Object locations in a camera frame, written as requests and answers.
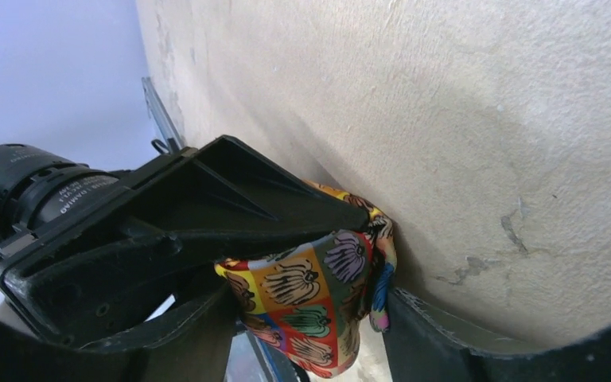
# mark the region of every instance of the black plastic part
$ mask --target black plastic part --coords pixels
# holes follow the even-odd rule
[[[230,290],[215,287],[87,349],[41,342],[0,323],[0,381],[221,381],[238,312]]]
[[[391,291],[383,335],[394,382],[601,382],[611,380],[611,326],[562,348],[501,355],[451,337],[405,290]]]
[[[367,222],[365,211],[222,137],[157,157],[54,221],[21,228],[0,243],[0,290],[38,336],[80,347],[142,322],[194,275],[217,277],[216,260]]]

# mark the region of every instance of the black plastic housing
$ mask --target black plastic housing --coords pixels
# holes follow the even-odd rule
[[[222,137],[157,157],[51,222],[20,227],[0,243],[0,290],[38,336],[79,347],[143,322],[169,294],[210,277],[215,260],[367,222],[363,210]]]

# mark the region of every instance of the peeling paint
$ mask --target peeling paint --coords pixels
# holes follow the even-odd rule
[[[502,229],[507,233],[507,237],[510,241],[519,249],[519,252],[523,255],[528,255],[528,249],[523,244],[523,241],[516,235],[516,232],[514,232],[514,228],[512,227],[512,215],[514,215],[514,213],[502,216],[500,218],[500,225],[502,225]]]
[[[498,259],[479,259],[476,256],[467,256],[465,257],[467,260],[467,268],[458,268],[455,270],[455,275],[457,279],[455,281],[448,280],[446,277],[438,276],[436,279],[439,281],[443,281],[449,283],[451,285],[462,285],[462,283],[469,276],[478,276],[483,271],[487,271],[491,267],[494,267],[500,264]]]

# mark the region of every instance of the light blue wall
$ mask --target light blue wall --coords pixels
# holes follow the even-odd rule
[[[0,1],[0,143],[27,143],[95,168],[156,152],[133,0]]]

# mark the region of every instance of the black plastic bracket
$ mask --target black plastic bracket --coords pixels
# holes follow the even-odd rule
[[[383,339],[394,382],[611,380],[611,325],[562,348],[500,354],[451,335],[405,290],[395,288],[387,305],[392,327]]]

